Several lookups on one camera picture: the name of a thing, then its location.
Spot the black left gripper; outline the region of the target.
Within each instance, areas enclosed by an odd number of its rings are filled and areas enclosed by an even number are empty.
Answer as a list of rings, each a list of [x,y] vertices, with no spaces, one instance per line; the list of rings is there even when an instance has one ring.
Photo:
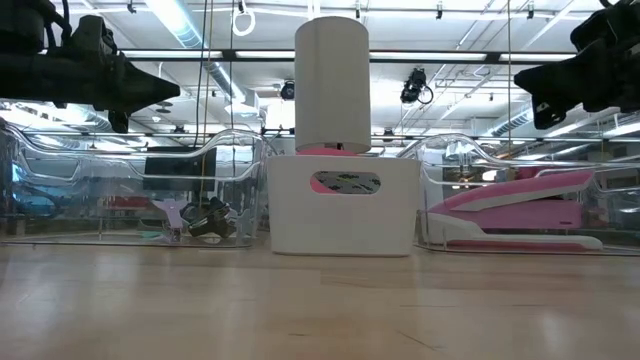
[[[136,112],[181,93],[173,82],[135,66],[125,67],[126,56],[120,51],[91,58],[88,53],[50,49],[49,56],[55,60],[49,101],[58,107],[80,103],[109,110],[108,121],[115,133],[129,131],[127,112]]]

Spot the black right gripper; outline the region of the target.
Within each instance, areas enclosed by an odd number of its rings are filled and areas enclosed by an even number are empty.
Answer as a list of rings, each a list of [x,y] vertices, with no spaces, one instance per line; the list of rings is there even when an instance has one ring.
[[[582,103],[588,112],[638,111],[639,37],[613,46],[596,40],[569,59],[520,71],[514,82],[531,95],[537,130],[564,121],[569,104]]]

